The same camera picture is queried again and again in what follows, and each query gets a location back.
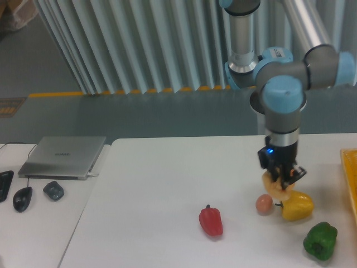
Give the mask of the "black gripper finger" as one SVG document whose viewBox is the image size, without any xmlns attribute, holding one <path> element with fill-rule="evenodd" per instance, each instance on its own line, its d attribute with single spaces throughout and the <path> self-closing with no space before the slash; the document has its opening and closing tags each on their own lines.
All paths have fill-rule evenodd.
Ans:
<svg viewBox="0 0 357 268">
<path fill-rule="evenodd" d="M 270 173 L 271 179 L 273 182 L 276 182 L 280 177 L 280 168 L 279 167 L 270 167 L 267 169 Z"/>
<path fill-rule="evenodd" d="M 281 187 L 286 190 L 307 174 L 307 171 L 297 165 L 283 165 L 281 168 Z"/>
</svg>

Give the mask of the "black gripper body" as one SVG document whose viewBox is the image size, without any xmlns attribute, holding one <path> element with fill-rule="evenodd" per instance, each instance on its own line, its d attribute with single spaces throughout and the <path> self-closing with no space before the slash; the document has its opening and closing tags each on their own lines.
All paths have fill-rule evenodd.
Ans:
<svg viewBox="0 0 357 268">
<path fill-rule="evenodd" d="M 271 136 L 265 137 L 265 146 L 258 151 L 260 166 L 263 169 L 280 168 L 288 173 L 296 165 L 298 142 L 287 146 L 273 144 Z"/>
</svg>

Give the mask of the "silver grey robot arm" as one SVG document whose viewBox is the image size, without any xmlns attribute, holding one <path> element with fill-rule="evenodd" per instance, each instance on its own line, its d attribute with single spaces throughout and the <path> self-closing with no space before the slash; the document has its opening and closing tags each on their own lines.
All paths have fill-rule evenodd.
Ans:
<svg viewBox="0 0 357 268">
<path fill-rule="evenodd" d="M 335 50 L 309 1 L 282 2 L 303 49 L 302 61 L 294 61 L 282 47 L 256 55 L 253 15 L 260 1 L 219 4 L 229 15 L 231 55 L 225 66 L 229 83 L 233 88 L 255 85 L 250 105 L 264 116 L 266 128 L 265 145 L 258 151 L 260 165 L 285 190 L 306 174 L 296 163 L 305 91 L 353 83 L 355 59 L 349 52 Z"/>
</svg>

